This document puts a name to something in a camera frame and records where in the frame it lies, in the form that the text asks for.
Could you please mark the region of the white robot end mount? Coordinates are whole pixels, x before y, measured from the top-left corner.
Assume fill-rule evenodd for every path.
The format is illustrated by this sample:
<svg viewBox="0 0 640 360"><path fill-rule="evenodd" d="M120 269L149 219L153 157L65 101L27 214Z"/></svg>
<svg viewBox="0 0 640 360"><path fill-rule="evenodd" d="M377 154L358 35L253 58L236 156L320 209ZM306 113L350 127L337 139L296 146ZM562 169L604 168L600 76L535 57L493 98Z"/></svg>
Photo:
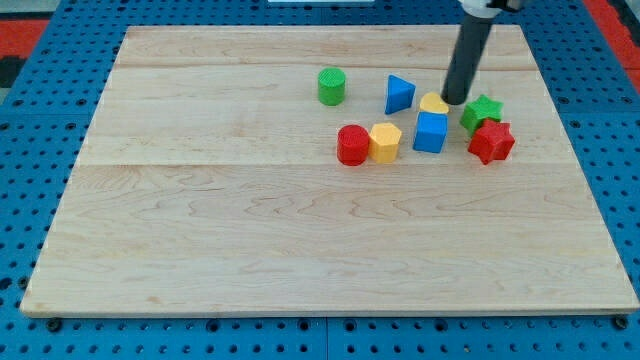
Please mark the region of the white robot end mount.
<svg viewBox="0 0 640 360"><path fill-rule="evenodd" d="M500 12L519 12L524 8L524 0L459 0L467 15L476 18L493 19Z"/></svg>

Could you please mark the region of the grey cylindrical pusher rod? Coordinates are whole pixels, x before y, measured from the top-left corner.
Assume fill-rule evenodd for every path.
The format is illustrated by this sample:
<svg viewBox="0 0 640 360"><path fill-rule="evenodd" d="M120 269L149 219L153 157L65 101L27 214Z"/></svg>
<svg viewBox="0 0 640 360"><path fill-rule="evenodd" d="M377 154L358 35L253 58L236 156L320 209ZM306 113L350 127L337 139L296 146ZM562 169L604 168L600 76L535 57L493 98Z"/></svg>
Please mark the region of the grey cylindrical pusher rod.
<svg viewBox="0 0 640 360"><path fill-rule="evenodd" d="M466 101L492 25L492 18L464 16L441 92L447 104Z"/></svg>

